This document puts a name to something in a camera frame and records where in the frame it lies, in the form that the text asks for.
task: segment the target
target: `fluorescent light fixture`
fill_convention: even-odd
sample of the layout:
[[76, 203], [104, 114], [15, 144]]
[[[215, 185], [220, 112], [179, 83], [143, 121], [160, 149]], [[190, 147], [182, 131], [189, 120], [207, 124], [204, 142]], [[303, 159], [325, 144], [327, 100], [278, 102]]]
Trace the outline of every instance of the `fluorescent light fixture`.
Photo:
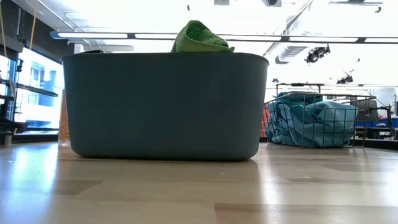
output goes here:
[[367, 38], [366, 42], [396, 43], [398, 38]]
[[290, 37], [290, 41], [303, 41], [303, 42], [356, 42], [358, 38], [355, 37]]
[[255, 36], [255, 35], [220, 35], [226, 40], [264, 40], [264, 41], [280, 41], [279, 36]]
[[136, 34], [138, 39], [175, 39], [176, 34]]
[[91, 39], [126, 39], [127, 34], [120, 33], [90, 33], [90, 32], [60, 32], [59, 37], [63, 38], [91, 38]]

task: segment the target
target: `light wood floor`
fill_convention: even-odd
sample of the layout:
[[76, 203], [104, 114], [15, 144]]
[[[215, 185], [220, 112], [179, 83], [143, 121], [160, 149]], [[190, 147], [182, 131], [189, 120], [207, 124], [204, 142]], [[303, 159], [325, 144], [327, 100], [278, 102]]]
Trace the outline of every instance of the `light wood floor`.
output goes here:
[[251, 161], [0, 149], [0, 223], [398, 223], [398, 151], [261, 144]]

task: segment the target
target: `blue cloth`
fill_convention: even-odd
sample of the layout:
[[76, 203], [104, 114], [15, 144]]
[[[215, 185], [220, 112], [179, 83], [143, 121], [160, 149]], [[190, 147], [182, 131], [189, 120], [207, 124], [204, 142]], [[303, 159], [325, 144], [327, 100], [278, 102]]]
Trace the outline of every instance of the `blue cloth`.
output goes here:
[[355, 106], [322, 101], [306, 92], [286, 96], [268, 104], [271, 117], [266, 134], [274, 143], [305, 147], [343, 146], [354, 136]]

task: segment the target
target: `wire basket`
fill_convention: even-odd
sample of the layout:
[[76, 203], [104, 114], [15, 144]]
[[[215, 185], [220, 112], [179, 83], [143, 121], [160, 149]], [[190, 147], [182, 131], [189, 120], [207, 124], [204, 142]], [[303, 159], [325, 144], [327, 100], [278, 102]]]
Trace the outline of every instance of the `wire basket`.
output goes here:
[[375, 96], [281, 93], [264, 103], [261, 137], [301, 147], [364, 146]]

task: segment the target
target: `blue fabric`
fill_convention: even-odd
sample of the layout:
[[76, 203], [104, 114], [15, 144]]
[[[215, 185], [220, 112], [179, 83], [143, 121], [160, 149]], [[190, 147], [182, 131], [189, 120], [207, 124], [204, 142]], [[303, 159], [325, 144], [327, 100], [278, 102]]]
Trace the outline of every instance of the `blue fabric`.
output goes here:
[[274, 143], [305, 147], [347, 144], [354, 136], [356, 107], [299, 93], [268, 104], [271, 117], [266, 127], [267, 137]]

